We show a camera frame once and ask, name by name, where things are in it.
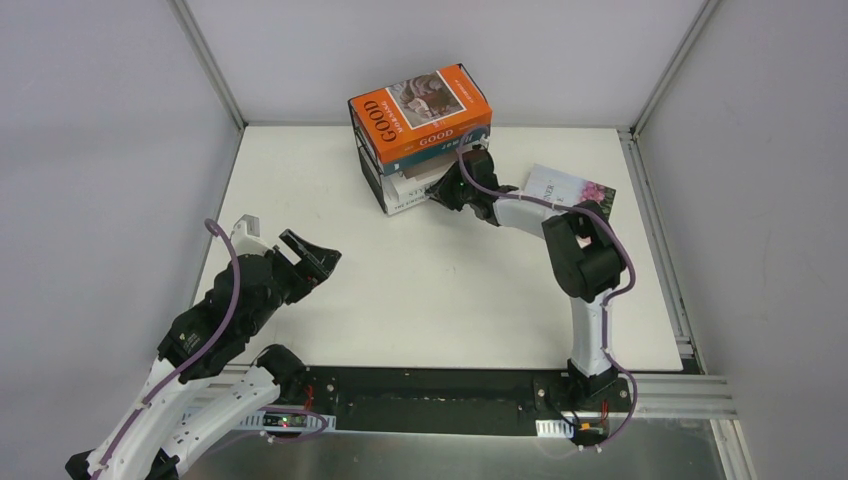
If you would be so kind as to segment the teal Humor book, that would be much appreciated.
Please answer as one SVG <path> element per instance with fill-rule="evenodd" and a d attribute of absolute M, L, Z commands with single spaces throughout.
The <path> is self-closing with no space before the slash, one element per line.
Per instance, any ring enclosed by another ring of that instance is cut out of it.
<path fill-rule="evenodd" d="M 422 165 L 424 162 L 433 160 L 441 155 L 452 155 L 457 149 L 471 147 L 472 145 L 488 145 L 490 126 L 479 126 L 469 129 L 469 133 L 453 135 L 451 138 L 445 132 L 431 135 L 421 139 L 416 146 L 422 146 L 419 151 L 413 152 L 409 148 L 403 155 L 391 162 L 383 162 L 376 166 L 377 171 L 384 176 L 389 176 L 408 170 L 414 166 Z"/>

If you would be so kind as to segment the white Singularity book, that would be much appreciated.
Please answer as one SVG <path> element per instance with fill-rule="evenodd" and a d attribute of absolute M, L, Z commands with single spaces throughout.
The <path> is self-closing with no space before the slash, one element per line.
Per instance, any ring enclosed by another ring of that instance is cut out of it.
<path fill-rule="evenodd" d="M 431 196 L 426 193 L 425 189 L 417 189 L 408 193 L 404 193 L 398 197 L 386 194 L 384 196 L 384 213 L 388 216 L 393 216 L 400 212 L 413 208 L 419 204 L 422 204 L 430 198 Z"/>

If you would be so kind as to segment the orange Good Morning book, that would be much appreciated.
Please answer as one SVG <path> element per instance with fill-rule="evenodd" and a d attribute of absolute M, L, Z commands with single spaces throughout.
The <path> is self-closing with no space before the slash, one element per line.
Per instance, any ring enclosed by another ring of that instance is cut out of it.
<path fill-rule="evenodd" d="M 421 139 L 449 138 L 491 124 L 493 110 L 461 63 L 442 67 L 348 100 L 355 133 L 376 162 L 391 162 Z"/>

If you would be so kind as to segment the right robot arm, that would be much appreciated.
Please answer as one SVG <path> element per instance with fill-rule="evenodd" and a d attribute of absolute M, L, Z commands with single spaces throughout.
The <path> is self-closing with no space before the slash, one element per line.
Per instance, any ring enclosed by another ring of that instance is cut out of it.
<path fill-rule="evenodd" d="M 481 221 L 544 241 L 554 278 L 570 299 L 569 400 L 583 410 L 603 402 L 620 372 L 610 359 L 609 297 L 631 263 L 600 205 L 564 206 L 502 185 L 485 149 L 462 153 L 426 195 L 449 210 L 468 206 Z"/>

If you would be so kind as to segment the white Style magazine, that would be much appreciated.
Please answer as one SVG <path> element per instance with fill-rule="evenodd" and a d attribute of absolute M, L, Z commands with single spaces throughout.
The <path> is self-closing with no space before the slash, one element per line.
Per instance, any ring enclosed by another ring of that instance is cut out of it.
<path fill-rule="evenodd" d="M 425 194 L 456 162 L 452 153 L 439 155 L 422 163 L 398 171 L 385 178 L 387 192 L 392 200 L 412 200 Z"/>

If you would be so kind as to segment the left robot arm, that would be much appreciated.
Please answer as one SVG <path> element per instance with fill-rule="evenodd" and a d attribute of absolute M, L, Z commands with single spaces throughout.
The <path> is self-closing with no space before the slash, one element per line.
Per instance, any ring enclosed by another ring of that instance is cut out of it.
<path fill-rule="evenodd" d="M 227 394 L 182 419 L 272 315 L 328 280 L 342 257 L 291 230 L 279 238 L 294 260 L 241 227 L 226 235 L 213 221 L 206 226 L 228 251 L 226 267 L 202 299 L 174 319 L 120 424 L 100 446 L 69 458 L 71 478 L 177 479 L 249 414 L 275 401 L 295 404 L 305 393 L 305 364 L 287 347 L 271 344 Z"/>

